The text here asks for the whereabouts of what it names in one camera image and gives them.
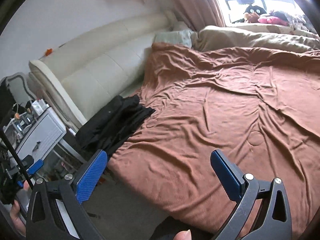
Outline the person's right hand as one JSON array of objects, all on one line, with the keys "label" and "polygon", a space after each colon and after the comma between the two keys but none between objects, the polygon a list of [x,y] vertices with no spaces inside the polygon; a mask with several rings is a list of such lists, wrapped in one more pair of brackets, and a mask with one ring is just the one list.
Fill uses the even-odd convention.
[{"label": "person's right hand", "polygon": [[181,231],[175,235],[173,240],[192,240],[191,231]]}]

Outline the person's left hand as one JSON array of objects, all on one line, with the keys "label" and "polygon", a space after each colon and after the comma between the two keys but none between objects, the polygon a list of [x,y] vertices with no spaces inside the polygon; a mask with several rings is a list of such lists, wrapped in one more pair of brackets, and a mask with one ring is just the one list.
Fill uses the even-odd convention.
[{"label": "person's left hand", "polygon": [[25,224],[20,219],[20,205],[17,200],[14,200],[11,206],[10,218],[12,219],[12,222],[17,232],[21,236],[25,237],[25,234],[26,234]]}]

